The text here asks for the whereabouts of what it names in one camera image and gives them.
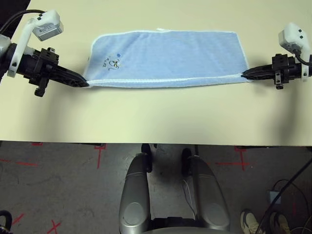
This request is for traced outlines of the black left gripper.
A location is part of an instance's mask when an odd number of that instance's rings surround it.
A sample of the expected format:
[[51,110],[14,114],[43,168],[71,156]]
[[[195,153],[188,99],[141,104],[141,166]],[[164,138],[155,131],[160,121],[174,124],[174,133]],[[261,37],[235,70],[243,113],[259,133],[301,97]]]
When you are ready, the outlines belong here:
[[51,47],[35,50],[33,55],[23,55],[17,73],[37,86],[35,96],[43,97],[49,80],[71,87],[88,87],[85,78],[77,72],[58,66],[59,55]]

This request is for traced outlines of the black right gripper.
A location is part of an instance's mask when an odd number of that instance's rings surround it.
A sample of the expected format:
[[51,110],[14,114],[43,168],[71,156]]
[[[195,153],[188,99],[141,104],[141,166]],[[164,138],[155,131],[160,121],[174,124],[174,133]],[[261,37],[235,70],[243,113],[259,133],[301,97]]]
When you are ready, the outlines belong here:
[[277,90],[284,88],[289,81],[301,78],[301,64],[295,62],[294,57],[276,54],[272,57],[272,65],[262,65],[250,68],[242,73],[242,77],[249,80],[273,79]]

